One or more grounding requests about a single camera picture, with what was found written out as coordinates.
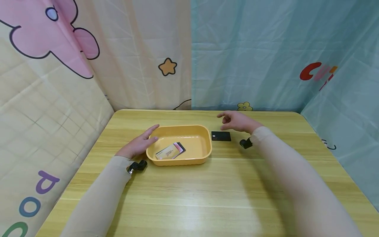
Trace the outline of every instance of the curtain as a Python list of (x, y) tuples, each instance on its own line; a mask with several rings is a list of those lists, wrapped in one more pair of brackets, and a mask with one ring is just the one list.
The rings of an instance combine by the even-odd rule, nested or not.
[(115, 110), (191, 109), (189, 0), (76, 0), (74, 26), (100, 46), (90, 64)]
[(379, 210), (379, 11), (341, 62), (335, 78), (302, 114)]
[(192, 108), (305, 116), (379, 210), (379, 3), (192, 0)]
[(0, 235), (35, 236), (113, 109), (71, 1), (0, 1)]

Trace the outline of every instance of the beige sleeve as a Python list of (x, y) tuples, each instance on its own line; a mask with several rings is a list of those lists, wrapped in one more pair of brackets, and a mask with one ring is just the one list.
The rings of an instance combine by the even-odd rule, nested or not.
[(299, 236), (362, 236), (339, 200), (298, 152), (267, 127), (257, 128), (250, 140), (293, 203)]
[(105, 237), (131, 175), (130, 159), (114, 156), (73, 210), (61, 237)]

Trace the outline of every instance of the wood grain surface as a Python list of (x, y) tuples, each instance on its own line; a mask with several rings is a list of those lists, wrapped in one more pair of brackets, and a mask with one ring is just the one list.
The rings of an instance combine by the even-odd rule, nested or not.
[[(379, 233), (379, 214), (299, 114), (244, 112), (269, 127), (317, 170), (345, 206), (364, 237)], [(219, 131), (217, 111), (121, 110), (116, 112), (38, 237), (58, 237), (79, 199), (110, 158), (154, 124), (200, 124)], [(244, 150), (247, 133), (213, 141), (205, 164), (158, 167), (149, 162), (126, 185), (107, 236), (296, 236), (291, 204), (254, 148)]]

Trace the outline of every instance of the black clip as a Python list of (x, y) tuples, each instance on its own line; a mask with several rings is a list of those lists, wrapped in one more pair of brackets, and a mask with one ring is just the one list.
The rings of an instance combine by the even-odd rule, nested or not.
[(147, 166), (147, 162), (145, 160), (141, 160), (139, 163), (133, 162), (131, 166), (129, 166), (128, 173), (132, 174), (134, 170), (144, 170)]
[(253, 144), (251, 143), (251, 141), (250, 141), (250, 138), (248, 138), (248, 139), (242, 139), (241, 141), (240, 141), (240, 145), (243, 147), (243, 148), (245, 148), (245, 149), (247, 149), (247, 148), (249, 148), (249, 147), (252, 147), (253, 146)]

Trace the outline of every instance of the hand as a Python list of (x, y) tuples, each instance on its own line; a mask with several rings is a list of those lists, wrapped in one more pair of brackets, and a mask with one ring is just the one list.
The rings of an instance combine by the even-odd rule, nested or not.
[(123, 156), (128, 159), (132, 159), (136, 155), (141, 155), (146, 151), (146, 149), (158, 141), (157, 137), (152, 137), (149, 139), (151, 133), (159, 127), (159, 124), (152, 126), (147, 129), (144, 133), (139, 135), (138, 137), (131, 140), (128, 144), (124, 145), (116, 155)]
[(238, 132), (247, 132), (253, 134), (254, 130), (263, 127), (263, 124), (247, 117), (237, 111), (224, 111), (217, 115), (218, 118), (223, 117), (221, 130), (234, 129)]

